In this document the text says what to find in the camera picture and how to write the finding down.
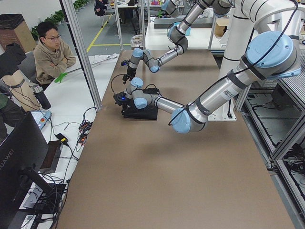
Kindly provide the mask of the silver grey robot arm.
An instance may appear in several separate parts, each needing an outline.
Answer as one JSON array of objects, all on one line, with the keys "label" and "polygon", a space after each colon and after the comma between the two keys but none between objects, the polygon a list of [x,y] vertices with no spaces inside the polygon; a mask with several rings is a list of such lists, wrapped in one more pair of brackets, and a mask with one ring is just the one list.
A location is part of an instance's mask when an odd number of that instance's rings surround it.
[{"label": "silver grey robot arm", "polygon": [[136,71],[141,61],[146,64],[150,72],[156,73],[163,65],[184,54],[189,48],[187,31],[192,30],[192,25],[198,17],[208,9],[213,10],[212,28],[208,41],[208,49],[210,49],[214,38],[216,18],[226,15],[231,7],[231,3],[227,0],[197,0],[186,16],[168,27],[166,36],[173,44],[173,47],[168,52],[156,58],[153,57],[148,49],[135,48],[133,50],[131,58],[127,62],[127,72],[122,77],[123,83],[126,84],[127,81],[131,81],[136,77]]},{"label": "silver grey robot arm", "polygon": [[208,116],[253,82],[298,75],[301,72],[296,66],[298,49],[298,36],[288,36],[280,31],[259,34],[249,43],[234,69],[187,105],[159,94],[144,93],[143,81],[138,77],[113,97],[118,105],[133,100],[137,109],[153,105],[171,113],[169,125],[178,133],[201,131],[207,125]]}]

